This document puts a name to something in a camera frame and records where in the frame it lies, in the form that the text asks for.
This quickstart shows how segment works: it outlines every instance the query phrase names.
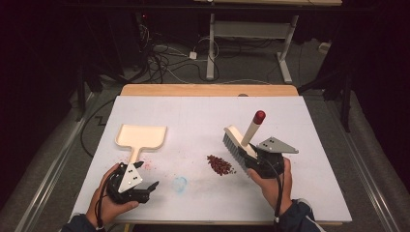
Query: brush handle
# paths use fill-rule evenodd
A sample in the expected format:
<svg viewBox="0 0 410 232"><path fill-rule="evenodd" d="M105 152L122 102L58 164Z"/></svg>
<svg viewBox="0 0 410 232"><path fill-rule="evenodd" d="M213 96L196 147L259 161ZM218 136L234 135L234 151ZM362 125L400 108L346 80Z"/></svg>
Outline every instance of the brush handle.
<svg viewBox="0 0 410 232"><path fill-rule="evenodd" d="M259 129L259 126L262 124L263 120L265 119L266 114L263 110L258 110L253 117L252 122L250 123L247 132L242 139L241 145L248 146L250 140L255 135L256 131Z"/></svg>

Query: gray carpet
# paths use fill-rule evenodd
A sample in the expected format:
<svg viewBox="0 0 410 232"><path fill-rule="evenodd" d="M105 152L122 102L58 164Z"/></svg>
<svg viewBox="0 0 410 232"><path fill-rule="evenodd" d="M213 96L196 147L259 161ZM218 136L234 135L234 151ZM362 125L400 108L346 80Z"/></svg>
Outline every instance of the gray carpet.
<svg viewBox="0 0 410 232"><path fill-rule="evenodd" d="M306 84L316 77L325 57L325 55L317 52L316 48L318 45L319 42L317 41L304 43L303 45L292 44L286 61L295 86L298 87ZM232 48L233 46L223 50L224 46L221 45L220 57L217 60L220 78L215 83L236 81L231 83L265 84L263 82L266 82L283 84L274 56L274 52L280 51L280 46L281 42L273 41L266 47L250 48L235 55L238 53L238 50ZM185 54L188 54L190 51L177 44L174 44L172 47L183 51ZM165 56L172 62L185 59L171 55ZM205 58L206 56L202 55L198 59ZM204 77L205 64L200 62L191 63L199 66L201 77ZM196 66L187 65L172 71L173 74L167 72L163 76L162 82L207 83L207 81L199 79L197 69ZM134 73L132 69L128 69L127 76L132 76ZM148 75L143 76L136 82L144 80L150 81ZM103 91L89 101L94 102L88 106L88 110L91 113L96 112L100 106L113 100L122 88L121 85L106 77L102 78L102 83L104 86ZM409 194L384 156L380 145L371 131L371 127L362 114L354 94L352 95L350 113L351 132L348 134L340 128L339 121L335 117L339 109L338 101L323 101L320 91L307 91L303 95L353 218L352 222L340 226L324 226L326 231L405 231L409 228L410 222L407 217L410 215ZM73 110L36 154L24 177L15 189L15 193L3 208L0 214L0 231L15 231L30 202L33 200L37 189L41 186L48 168L58 157L60 151L67 145L66 141L73 128L77 125L75 118L78 110L75 106L76 101L73 98ZM92 157L85 150L91 155L96 151L103 134L103 123L106 122L111 107L112 103L108 103L90 118L82 134L83 144L80 141L80 134L74 138L67 162L62 169L58 182L55 186L52 186L51 194L46 200L44 208L40 209L40 216L35 218L31 231L58 231L69 219L88 166L92 160ZM100 119L95 116L102 116L102 125L99 125ZM354 149L352 149L352 145L348 142L349 138L354 141ZM366 180L361 176L361 169L357 166L354 159L355 154L352 155L352 151L353 153L360 153L361 158L367 164L368 173L370 173L372 181L374 181L374 184L382 193L393 218L386 219L386 215L380 215L380 212L375 210L373 198L369 189L364 184ZM392 224L395 224L396 228L387 228L387 226ZM124 225L118 225L112 231L124 231ZM146 225L140 226L139 231L272 231L272 228L267 226L173 225L164 227L161 225Z"/></svg>

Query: hand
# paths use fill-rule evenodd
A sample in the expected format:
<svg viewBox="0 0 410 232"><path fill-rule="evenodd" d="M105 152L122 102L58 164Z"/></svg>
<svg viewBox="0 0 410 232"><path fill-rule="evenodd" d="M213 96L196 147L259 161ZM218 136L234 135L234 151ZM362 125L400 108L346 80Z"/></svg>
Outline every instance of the hand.
<svg viewBox="0 0 410 232"><path fill-rule="evenodd" d="M102 181L100 182L99 188L96 189L94 192L93 198L91 199L90 207L88 208L87 214L85 215L87 219L94 225L94 227L98 227L97 225L97 217L96 217L96 204L100 199L100 194L103 188L103 183L105 182L106 178L108 178L109 174L111 174L115 169L117 169L119 164L115 164L112 166L102 177ZM133 208L138 206L137 201L130 201L125 204L119 205L114 203L109 196L106 195L106 191L104 191L102 198L102 222L107 224L113 221L117 216L132 210Z"/></svg>
<svg viewBox="0 0 410 232"><path fill-rule="evenodd" d="M290 172L290 160L288 158L283 158L284 161L284 171L280 175L280 179L283 181L284 176L284 186L283 195L280 204L279 214L282 215L286 210L292 205L292 200L290 199L290 192L292 190L292 173ZM262 189L262 194L272 208L276 208L278 201L278 181L277 179L262 179L257 172L251 168L248 169L248 175L254 180L256 184Z"/></svg>

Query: brush bristles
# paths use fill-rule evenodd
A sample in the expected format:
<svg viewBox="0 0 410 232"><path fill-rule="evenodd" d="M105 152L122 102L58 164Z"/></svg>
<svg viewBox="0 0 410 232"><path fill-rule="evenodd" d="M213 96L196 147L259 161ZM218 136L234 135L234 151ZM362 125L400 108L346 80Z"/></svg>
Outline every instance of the brush bristles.
<svg viewBox="0 0 410 232"><path fill-rule="evenodd" d="M229 137L228 134L225 134L223 137L223 144L228 149L228 151L232 154L233 158L241 165L245 172L247 172L247 168L245 167L245 160L241 155L239 155L238 147L235 143L232 142L232 139Z"/></svg>

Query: brush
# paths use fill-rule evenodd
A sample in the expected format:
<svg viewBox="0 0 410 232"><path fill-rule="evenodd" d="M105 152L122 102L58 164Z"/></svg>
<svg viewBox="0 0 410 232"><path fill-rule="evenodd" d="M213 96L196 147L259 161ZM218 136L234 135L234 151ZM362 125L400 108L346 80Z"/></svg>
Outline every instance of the brush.
<svg viewBox="0 0 410 232"><path fill-rule="evenodd" d="M259 129L265 117L265 112L263 110L258 110L253 116L245 135L241 135L238 129L233 125L223 129L225 131L223 143L244 170L247 169L247 164L244 158L249 157L249 159L257 160L256 149L250 144L250 140Z"/></svg>

